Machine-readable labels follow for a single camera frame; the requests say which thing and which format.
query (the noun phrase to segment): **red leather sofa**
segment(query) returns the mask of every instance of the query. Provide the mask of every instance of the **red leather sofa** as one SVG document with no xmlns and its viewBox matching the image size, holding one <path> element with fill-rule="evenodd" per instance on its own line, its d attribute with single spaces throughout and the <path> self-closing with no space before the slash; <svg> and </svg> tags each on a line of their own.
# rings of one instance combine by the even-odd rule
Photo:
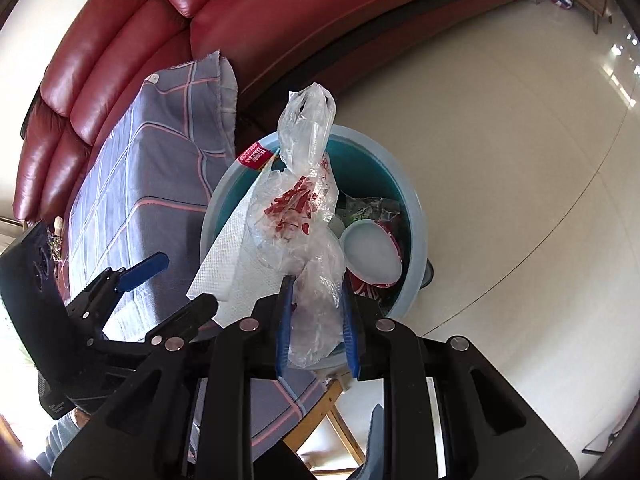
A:
<svg viewBox="0 0 640 480">
<path fill-rule="evenodd" d="M 68 212 L 143 79 L 220 49 L 239 85 L 238 152 L 275 129 L 289 89 L 335 96 L 403 50 L 512 0 L 88 0 L 23 126 L 14 215 Z"/>
</svg>

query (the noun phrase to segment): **white floor tile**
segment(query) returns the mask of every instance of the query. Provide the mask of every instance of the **white floor tile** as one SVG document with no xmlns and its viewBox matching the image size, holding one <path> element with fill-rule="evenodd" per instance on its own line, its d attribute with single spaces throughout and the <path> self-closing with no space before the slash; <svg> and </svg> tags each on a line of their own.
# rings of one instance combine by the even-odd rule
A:
<svg viewBox="0 0 640 480">
<path fill-rule="evenodd" d="M 519 264 L 594 173 L 543 102 L 466 32 L 425 42 L 338 102 L 336 123 L 399 159 L 428 217 L 435 279 L 404 320 L 419 335 Z"/>
<path fill-rule="evenodd" d="M 549 0 L 538 6 L 523 0 L 470 22 L 465 41 L 541 99 L 597 169 L 634 90 L 638 49 L 626 40 L 630 29 L 620 15 L 612 25 L 602 23 L 598 35 L 590 21 L 579 7 L 567 11 Z M 611 51 L 614 45 L 622 47 L 620 56 Z"/>
<path fill-rule="evenodd" d="M 640 98 L 640 89 L 634 94 Z M 640 105 L 630 109 L 600 174 L 640 262 Z"/>
<path fill-rule="evenodd" d="M 640 388 L 639 277 L 596 176 L 523 264 L 429 337 L 467 336 L 586 468 L 583 447 Z"/>
</svg>

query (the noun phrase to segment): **plastic bag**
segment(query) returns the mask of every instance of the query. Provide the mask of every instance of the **plastic bag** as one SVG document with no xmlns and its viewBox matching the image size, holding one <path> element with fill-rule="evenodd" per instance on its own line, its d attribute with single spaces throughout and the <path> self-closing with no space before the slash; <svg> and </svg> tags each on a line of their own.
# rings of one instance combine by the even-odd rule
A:
<svg viewBox="0 0 640 480">
<path fill-rule="evenodd" d="M 389 198 L 369 196 L 367 198 L 353 198 L 347 194 L 346 205 L 342 220 L 345 227 L 362 219 L 380 222 L 392 222 L 401 214 L 400 203 Z"/>
<path fill-rule="evenodd" d="M 308 367 L 342 341 L 342 248 L 328 224 L 338 187 L 324 152 L 335 101 L 319 84 L 292 93 L 278 120 L 280 158 L 286 168 L 262 170 L 247 213 L 258 259 L 295 275 L 289 360 Z"/>
</svg>

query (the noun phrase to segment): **chair leg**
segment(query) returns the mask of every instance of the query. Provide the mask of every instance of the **chair leg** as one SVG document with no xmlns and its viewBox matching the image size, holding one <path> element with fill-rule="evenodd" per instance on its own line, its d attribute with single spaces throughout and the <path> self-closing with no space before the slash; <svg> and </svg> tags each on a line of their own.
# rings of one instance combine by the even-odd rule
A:
<svg viewBox="0 0 640 480">
<path fill-rule="evenodd" d="M 326 392 L 316 405 L 305 415 L 300 423 L 289 431 L 283 441 L 293 452 L 298 451 L 305 441 L 311 436 L 318 424 L 322 422 L 326 414 L 334 406 L 335 401 L 342 393 L 339 381 L 333 380 L 327 386 Z"/>
<path fill-rule="evenodd" d="M 360 445 L 354 438 L 353 433 L 351 433 L 351 430 L 347 426 L 347 423 L 342 418 L 342 415 L 338 411 L 338 408 L 332 406 L 331 410 L 329 410 L 329 413 L 326 414 L 326 417 L 334 427 L 335 433 L 337 433 L 340 437 L 343 446 L 347 448 L 349 454 L 356 461 L 356 464 L 364 464 L 365 455 L 362 452 Z"/>
</svg>

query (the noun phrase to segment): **white paper towel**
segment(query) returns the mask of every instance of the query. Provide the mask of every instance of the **white paper towel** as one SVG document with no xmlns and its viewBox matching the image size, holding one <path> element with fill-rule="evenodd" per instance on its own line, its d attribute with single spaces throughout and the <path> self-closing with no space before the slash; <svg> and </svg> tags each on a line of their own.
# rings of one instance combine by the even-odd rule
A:
<svg viewBox="0 0 640 480">
<path fill-rule="evenodd" d="M 258 260 L 254 240 L 246 225 L 254 188 L 262 175 L 236 206 L 187 292 L 190 300 L 202 293 L 213 294 L 219 304 L 213 320 L 223 328 L 250 316 L 255 302 L 277 294 L 282 283 L 281 273 Z"/>
</svg>

